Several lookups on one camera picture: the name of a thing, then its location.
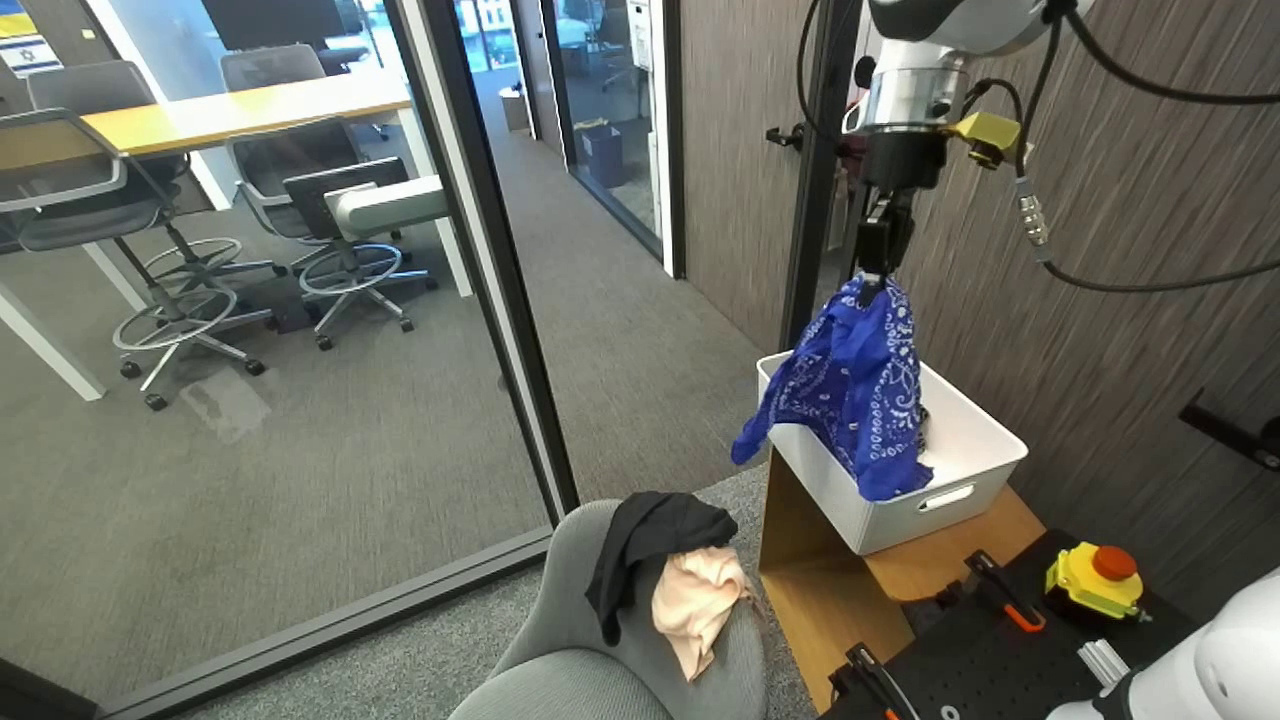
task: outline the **cable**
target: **cable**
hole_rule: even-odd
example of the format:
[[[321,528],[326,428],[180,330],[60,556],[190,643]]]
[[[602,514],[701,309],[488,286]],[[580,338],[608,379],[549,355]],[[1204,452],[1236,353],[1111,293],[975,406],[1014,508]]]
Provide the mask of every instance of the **cable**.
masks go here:
[[[985,101],[990,88],[1005,88],[1008,103],[1010,103],[1010,114],[1021,121],[1022,114],[1022,92],[1014,92],[1014,85],[1008,85],[1005,77],[980,77],[964,101],[960,101],[960,114],[972,113],[975,101]]]
[[[1038,113],[1038,97],[1045,97],[1045,85],[1048,85],[1048,70],[1051,70],[1059,35],[1063,35],[1063,25],[1051,18],[1051,25],[1048,25],[1045,61],[1038,61],[1038,70],[1035,70],[1035,85],[1032,85],[1028,114],[1021,114],[1022,128],[1021,128],[1014,151],[1010,151],[1010,171],[1014,171],[1014,174],[1028,174],[1028,135],[1032,135],[1032,124],[1035,124],[1035,113]]]
[[[804,10],[804,25],[798,25],[798,45],[797,45],[797,103],[798,103],[798,114],[811,132],[826,132],[811,121],[811,106],[809,106],[809,97],[804,97],[804,46],[809,46],[809,33],[811,33],[811,16],[825,0],[809,0],[809,10]]]
[[[1159,293],[1191,293],[1191,286],[1236,283],[1236,279],[1247,279],[1247,276],[1280,271],[1280,260],[1263,260],[1263,262],[1253,262],[1253,268],[1233,268],[1233,271],[1218,271],[1218,276],[1163,279],[1163,283],[1087,279],[1087,276],[1073,276],[1073,271],[1056,268],[1051,260],[1045,260],[1045,271],[1051,279],[1083,286],[1083,293],[1159,295]]]
[[[1103,66],[1111,70],[1115,81],[1141,88],[1141,92],[1152,92],[1152,97],[1169,97],[1169,101],[1185,101],[1185,103],[1280,103],[1280,92],[1263,92],[1263,97],[1218,97],[1218,92],[1187,92],[1187,88],[1169,88],[1169,85],[1154,85],[1154,81],[1145,81],[1134,70],[1126,70],[1115,57],[1109,57],[1094,35],[1087,33],[1087,25],[1081,18],[1081,10],[1063,10],[1073,33],[1081,35],[1083,52]]]

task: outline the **white box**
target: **white box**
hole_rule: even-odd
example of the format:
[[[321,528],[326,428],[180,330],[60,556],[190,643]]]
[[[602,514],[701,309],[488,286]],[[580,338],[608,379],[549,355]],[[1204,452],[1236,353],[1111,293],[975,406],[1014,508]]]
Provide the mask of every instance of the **white box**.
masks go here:
[[[756,360],[760,397],[782,360],[787,353]],[[771,448],[793,464],[809,495],[825,508],[855,556],[980,514],[1005,486],[1008,472],[1028,455],[1022,439],[1014,439],[928,364],[919,364],[919,399],[928,406],[928,443],[919,464],[931,466],[931,479],[919,491],[893,495],[883,503],[858,495],[855,479],[826,452],[826,443],[811,436],[811,428],[774,423],[768,433]]]

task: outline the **glass wall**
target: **glass wall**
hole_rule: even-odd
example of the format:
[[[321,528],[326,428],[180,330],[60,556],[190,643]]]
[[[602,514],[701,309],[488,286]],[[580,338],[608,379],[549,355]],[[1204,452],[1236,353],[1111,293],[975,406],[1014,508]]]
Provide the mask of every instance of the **glass wall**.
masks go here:
[[[472,70],[519,66],[509,0],[455,0],[451,7]]]
[[[127,174],[46,197],[113,206],[82,222],[0,217],[0,660],[127,711],[536,556],[577,491],[509,235],[464,210],[497,197],[431,57],[464,46],[356,0],[93,7],[127,65],[0,114],[3,178]],[[98,151],[7,167],[20,128]]]
[[[577,174],[655,252],[647,0],[557,0],[557,57]]]

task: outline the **beige cloth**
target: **beige cloth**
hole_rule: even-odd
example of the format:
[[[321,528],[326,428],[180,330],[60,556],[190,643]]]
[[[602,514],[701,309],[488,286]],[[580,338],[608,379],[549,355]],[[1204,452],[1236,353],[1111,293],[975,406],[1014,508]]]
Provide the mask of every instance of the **beige cloth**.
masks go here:
[[[752,582],[731,546],[668,556],[652,587],[652,626],[668,637],[685,680],[715,660],[710,643],[745,595],[752,595]]]

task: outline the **metal pole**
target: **metal pole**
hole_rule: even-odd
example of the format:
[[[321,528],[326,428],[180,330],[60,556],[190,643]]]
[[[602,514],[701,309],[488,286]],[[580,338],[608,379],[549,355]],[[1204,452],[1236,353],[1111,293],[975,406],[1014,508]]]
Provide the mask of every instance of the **metal pole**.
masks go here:
[[[424,121],[434,171],[449,191],[451,233],[466,260],[481,310],[488,320],[497,360],[510,389],[517,418],[541,477],[549,521],[560,525],[580,495],[568,466],[552,374],[533,322],[517,238],[483,135],[483,114],[472,92],[464,38],[451,4],[395,0],[386,4],[392,33],[409,61],[409,88]]]
[[[858,0],[817,0],[811,25],[811,65],[809,65],[809,106],[817,128],[798,128],[798,191],[793,218],[793,260],[787,260],[787,295],[782,295],[782,328],[781,347],[793,347],[811,317],[819,252],[831,217],[835,191],[835,139],[838,114],[849,103],[849,70],[858,33]]]

